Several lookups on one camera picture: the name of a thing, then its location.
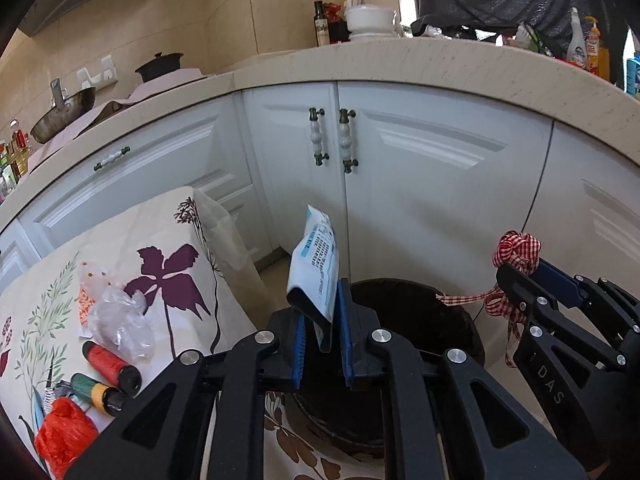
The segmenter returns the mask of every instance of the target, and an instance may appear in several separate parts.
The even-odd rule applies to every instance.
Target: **dark glass bottle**
[[[314,26],[316,28],[316,41],[318,46],[328,45],[329,40],[329,23],[327,21],[324,9],[322,8],[322,0],[314,2],[316,6],[316,15],[314,16]]]

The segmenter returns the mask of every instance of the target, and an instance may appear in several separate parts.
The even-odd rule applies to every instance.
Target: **white kitchen cabinet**
[[[302,239],[306,205],[327,213],[340,252],[340,275],[348,276],[346,203],[338,155],[338,103],[333,83],[308,83],[244,91],[249,128],[274,223],[277,243],[291,253]],[[316,166],[309,108],[319,116],[323,153]]]
[[[534,199],[552,121],[441,89],[340,82],[338,95],[356,113],[359,165],[345,175],[352,281],[489,290],[498,240],[522,228]]]
[[[39,260],[22,225],[14,219],[0,234],[0,294]]]
[[[569,275],[608,278],[640,298],[640,168],[556,122],[526,230]]]
[[[124,148],[125,155],[104,163]],[[233,96],[173,114],[88,157],[41,193],[20,220],[45,256],[100,222],[180,186],[199,188],[215,200],[228,197],[237,212],[246,210],[239,215],[240,234],[252,241],[256,257],[271,252]]]

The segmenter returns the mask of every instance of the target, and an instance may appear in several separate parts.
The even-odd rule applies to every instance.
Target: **crumpled red bag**
[[[53,401],[36,435],[35,448],[57,480],[98,436],[94,422],[68,397]]]

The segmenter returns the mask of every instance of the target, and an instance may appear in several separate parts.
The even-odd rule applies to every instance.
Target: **white spray bottle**
[[[573,31],[573,37],[569,48],[566,51],[566,60],[575,63],[582,69],[587,68],[587,49],[584,44],[584,35],[582,33],[582,26],[580,25],[580,16],[578,16],[578,9],[572,7],[571,9],[571,29]]]

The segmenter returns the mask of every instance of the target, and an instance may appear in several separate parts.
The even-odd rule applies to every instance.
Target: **stacked white dishes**
[[[391,7],[364,4],[346,10],[344,17],[350,41],[372,38],[397,38],[396,10]]]

